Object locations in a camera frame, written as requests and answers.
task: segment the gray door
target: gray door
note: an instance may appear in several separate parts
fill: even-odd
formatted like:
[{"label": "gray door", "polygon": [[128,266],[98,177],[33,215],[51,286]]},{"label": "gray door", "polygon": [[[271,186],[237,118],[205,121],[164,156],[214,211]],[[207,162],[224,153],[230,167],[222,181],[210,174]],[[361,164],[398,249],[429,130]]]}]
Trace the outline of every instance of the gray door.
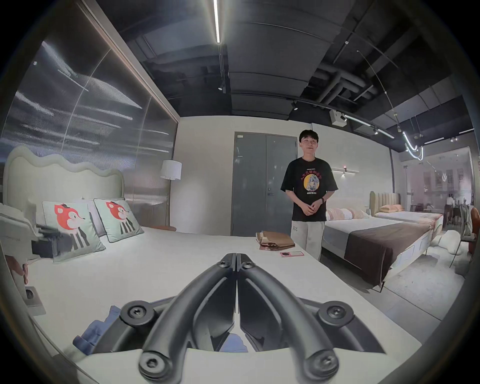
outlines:
[{"label": "gray door", "polygon": [[297,156],[297,138],[267,135],[265,229],[290,234],[293,202],[280,190],[290,161]]},{"label": "gray door", "polygon": [[297,158],[296,144],[295,137],[235,133],[232,236],[263,230],[290,234],[293,203],[280,186]]},{"label": "gray door", "polygon": [[255,236],[265,221],[265,135],[235,133],[232,236]]}]

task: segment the projector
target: projector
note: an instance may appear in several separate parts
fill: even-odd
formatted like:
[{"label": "projector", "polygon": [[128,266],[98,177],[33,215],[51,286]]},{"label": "projector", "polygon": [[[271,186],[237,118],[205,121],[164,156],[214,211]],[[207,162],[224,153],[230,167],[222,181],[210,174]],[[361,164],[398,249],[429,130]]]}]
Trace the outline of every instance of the projector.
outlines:
[{"label": "projector", "polygon": [[332,124],[338,127],[345,127],[347,125],[347,119],[342,116],[341,112],[335,111],[334,109],[330,110],[330,119],[332,119]]}]

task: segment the blue cloth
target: blue cloth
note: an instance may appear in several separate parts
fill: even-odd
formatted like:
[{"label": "blue cloth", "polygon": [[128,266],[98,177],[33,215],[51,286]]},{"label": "blue cloth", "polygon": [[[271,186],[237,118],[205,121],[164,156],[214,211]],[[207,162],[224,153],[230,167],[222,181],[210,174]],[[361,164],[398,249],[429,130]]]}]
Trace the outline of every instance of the blue cloth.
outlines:
[{"label": "blue cloth", "polygon": [[110,325],[117,319],[120,315],[121,309],[112,305],[110,307],[110,313],[108,314],[105,321],[95,320],[93,321],[85,332],[81,336],[75,337],[73,339],[73,345],[75,345],[80,351],[85,355],[91,355],[93,348],[98,343],[100,337],[105,333],[105,331],[110,327]]},{"label": "blue cloth", "polygon": [[240,336],[231,333],[220,348],[220,352],[248,352]]}]

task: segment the graphic print on t-shirt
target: graphic print on t-shirt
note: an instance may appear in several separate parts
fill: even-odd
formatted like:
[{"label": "graphic print on t-shirt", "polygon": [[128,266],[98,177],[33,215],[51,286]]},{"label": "graphic print on t-shirt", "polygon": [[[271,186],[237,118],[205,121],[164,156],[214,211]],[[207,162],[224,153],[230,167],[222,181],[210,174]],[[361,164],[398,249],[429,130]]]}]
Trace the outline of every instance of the graphic print on t-shirt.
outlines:
[{"label": "graphic print on t-shirt", "polygon": [[307,190],[307,194],[317,194],[316,190],[320,187],[320,179],[322,175],[315,169],[308,169],[302,175],[303,187]]}]

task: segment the floor lamp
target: floor lamp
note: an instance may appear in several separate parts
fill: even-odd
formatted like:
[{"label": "floor lamp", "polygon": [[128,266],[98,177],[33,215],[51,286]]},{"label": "floor lamp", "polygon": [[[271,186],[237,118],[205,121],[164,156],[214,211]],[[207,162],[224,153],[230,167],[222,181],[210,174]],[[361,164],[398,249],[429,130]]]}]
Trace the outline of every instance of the floor lamp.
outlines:
[{"label": "floor lamp", "polygon": [[175,160],[163,160],[162,169],[160,171],[160,177],[170,180],[168,185],[167,194],[167,211],[165,212],[165,225],[170,225],[170,193],[172,180],[180,180],[181,176],[181,163]]}]

